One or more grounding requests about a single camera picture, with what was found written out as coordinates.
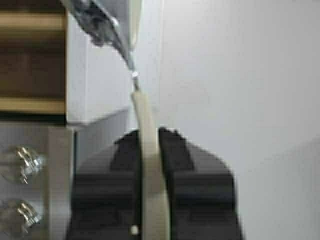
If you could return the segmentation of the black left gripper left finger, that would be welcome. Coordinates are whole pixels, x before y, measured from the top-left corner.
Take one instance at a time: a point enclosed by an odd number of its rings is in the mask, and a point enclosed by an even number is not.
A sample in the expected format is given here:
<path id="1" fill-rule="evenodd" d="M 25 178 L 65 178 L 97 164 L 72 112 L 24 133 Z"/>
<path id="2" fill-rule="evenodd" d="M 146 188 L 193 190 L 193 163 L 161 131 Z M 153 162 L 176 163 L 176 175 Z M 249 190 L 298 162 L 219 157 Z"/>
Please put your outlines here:
<path id="1" fill-rule="evenodd" d="M 141 150 L 138 130 L 91 156 L 72 185 L 72 240 L 140 240 Z"/>

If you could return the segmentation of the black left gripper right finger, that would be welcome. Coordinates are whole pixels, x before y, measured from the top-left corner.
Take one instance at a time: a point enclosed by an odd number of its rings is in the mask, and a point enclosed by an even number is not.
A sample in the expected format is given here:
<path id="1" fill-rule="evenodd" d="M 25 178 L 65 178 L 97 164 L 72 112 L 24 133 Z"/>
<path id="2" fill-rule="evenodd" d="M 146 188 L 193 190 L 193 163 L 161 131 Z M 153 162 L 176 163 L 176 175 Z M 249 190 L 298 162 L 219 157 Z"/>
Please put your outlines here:
<path id="1" fill-rule="evenodd" d="M 234 175 L 176 130 L 158 130 L 173 240 L 243 240 Z"/>

